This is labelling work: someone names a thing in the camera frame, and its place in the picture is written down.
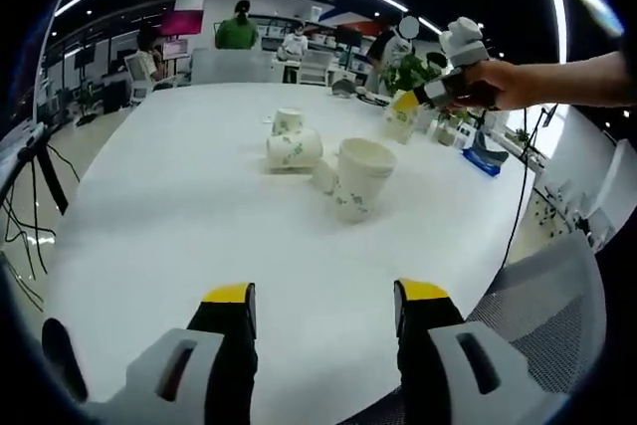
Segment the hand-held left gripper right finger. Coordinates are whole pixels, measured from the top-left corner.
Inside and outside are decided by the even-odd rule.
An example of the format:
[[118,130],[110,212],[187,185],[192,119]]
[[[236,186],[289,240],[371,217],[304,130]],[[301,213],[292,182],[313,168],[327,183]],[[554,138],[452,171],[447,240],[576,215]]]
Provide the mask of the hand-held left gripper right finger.
[[535,408],[528,362],[427,282],[394,282],[398,368],[409,424],[519,424]]

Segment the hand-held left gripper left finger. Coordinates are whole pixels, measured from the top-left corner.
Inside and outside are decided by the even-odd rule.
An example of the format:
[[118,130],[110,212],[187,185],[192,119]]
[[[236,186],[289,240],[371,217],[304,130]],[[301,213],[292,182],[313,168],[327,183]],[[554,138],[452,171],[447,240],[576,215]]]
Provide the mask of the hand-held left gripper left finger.
[[125,424],[249,424],[258,368],[256,286],[209,291],[128,367]]

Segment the person's right hand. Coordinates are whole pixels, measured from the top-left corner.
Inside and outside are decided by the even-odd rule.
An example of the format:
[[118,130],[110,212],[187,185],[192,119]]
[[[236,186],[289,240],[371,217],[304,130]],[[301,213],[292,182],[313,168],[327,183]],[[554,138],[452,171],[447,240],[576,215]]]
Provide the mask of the person's right hand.
[[514,110],[529,105],[518,84],[517,67],[507,62],[482,61],[464,70],[465,91],[454,98],[452,107],[483,107]]

